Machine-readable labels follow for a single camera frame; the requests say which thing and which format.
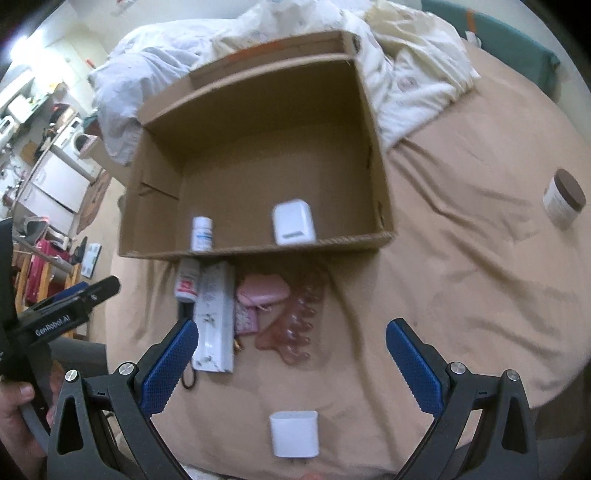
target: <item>white power adapter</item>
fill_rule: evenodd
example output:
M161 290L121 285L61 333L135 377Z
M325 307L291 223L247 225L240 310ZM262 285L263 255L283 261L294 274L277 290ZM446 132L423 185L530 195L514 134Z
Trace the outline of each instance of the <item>white power adapter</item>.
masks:
M310 205L292 200L273 207L273 229L277 245L313 244L316 231Z
M313 458L319 455L317 411L278 411L269 420L275 456Z

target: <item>cardboard box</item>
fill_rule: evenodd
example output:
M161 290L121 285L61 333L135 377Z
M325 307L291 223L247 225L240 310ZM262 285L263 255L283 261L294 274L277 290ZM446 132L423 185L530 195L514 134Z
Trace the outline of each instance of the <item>cardboard box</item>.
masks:
M146 101L119 253L173 259L295 249L370 249L394 231L358 39L291 37L208 64ZM273 207L303 199L317 243L280 247ZM214 250L189 251L192 219Z

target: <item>teal headboard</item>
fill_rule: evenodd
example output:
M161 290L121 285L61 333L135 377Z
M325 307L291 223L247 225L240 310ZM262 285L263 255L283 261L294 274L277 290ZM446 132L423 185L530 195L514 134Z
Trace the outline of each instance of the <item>teal headboard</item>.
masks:
M560 60L533 38L496 18L445 0L423 0L423 11L451 23L463 38L467 31L474 32L483 50L530 79L546 95L554 92Z

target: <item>white box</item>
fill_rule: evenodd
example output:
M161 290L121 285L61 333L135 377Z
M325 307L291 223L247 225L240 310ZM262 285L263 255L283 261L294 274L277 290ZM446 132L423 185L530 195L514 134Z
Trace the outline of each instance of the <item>white box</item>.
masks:
M199 343L193 368L206 372L234 371L234 267L223 261L202 270L194 310Z
M319 455L317 411L278 411L269 420L275 456L312 458Z

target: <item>white wall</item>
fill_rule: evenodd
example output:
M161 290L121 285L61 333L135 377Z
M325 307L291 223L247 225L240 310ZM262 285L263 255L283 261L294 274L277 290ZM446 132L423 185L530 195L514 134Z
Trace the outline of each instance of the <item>white wall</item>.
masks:
M257 0L137 0L127 9L115 0L69 0L107 52L134 28L189 18L236 18Z
M545 23L519 0L448 0L490 15L529 35L560 59L560 86L554 100L579 133L591 144L591 93L587 84L558 39ZM421 8L421 0L398 0L409 7Z

